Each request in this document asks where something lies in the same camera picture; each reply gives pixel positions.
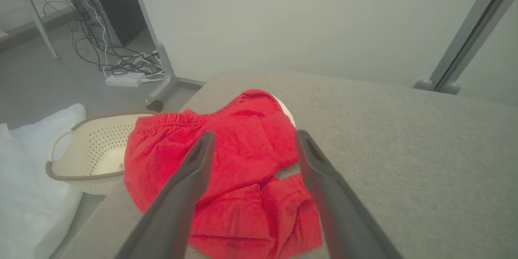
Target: gray couch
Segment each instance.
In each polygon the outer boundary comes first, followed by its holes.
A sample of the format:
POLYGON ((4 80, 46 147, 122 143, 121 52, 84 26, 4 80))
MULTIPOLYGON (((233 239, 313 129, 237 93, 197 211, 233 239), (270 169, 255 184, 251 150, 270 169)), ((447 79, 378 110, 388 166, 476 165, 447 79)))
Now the gray couch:
MULTIPOLYGON (((216 76, 185 108, 210 113, 251 88, 287 106, 403 257, 518 258, 518 108, 275 70, 216 76)), ((140 217, 119 185, 63 258, 111 259, 140 217)))

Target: power plug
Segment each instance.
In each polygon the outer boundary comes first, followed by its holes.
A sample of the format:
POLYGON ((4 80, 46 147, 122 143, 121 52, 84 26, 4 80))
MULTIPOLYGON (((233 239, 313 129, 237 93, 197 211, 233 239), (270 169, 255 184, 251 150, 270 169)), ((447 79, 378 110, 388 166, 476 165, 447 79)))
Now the power plug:
POLYGON ((124 75, 111 75, 106 78, 106 84, 108 86, 120 86, 120 87, 138 87, 141 84, 141 78, 144 77, 144 73, 132 73, 133 76, 128 74, 124 75))

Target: beige laundry basket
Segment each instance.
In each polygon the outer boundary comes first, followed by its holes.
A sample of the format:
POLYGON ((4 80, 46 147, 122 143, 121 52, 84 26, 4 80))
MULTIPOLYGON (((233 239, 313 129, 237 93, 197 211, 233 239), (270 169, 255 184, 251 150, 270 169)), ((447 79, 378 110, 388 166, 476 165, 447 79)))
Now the beige laundry basket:
POLYGON ((47 175, 83 192, 107 195, 122 180, 124 153, 137 118, 156 113, 140 111, 93 117, 77 124, 52 145, 47 175), (70 144, 54 160, 55 146, 65 136, 71 137, 70 144))

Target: red cloth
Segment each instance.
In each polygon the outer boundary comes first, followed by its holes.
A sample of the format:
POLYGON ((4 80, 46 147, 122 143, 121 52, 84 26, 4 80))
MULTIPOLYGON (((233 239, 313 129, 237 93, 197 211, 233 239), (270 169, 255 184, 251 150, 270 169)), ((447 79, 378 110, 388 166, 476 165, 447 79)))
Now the red cloth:
POLYGON ((207 130, 215 132, 214 160, 189 243, 212 258, 287 258, 321 246, 316 205, 301 175, 274 176, 297 162, 295 129, 277 100, 260 90, 211 115, 186 110, 137 121, 124 183, 140 211, 207 130))

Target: white plastic bag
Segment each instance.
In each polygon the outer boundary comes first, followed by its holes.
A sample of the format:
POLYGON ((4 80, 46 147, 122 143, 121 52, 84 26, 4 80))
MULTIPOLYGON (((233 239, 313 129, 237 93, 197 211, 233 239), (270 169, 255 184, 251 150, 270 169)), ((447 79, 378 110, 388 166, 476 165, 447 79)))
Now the white plastic bag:
POLYGON ((82 193, 49 178, 45 162, 53 141, 85 117, 75 104, 12 131, 0 125, 1 259, 47 259, 68 232, 82 193))

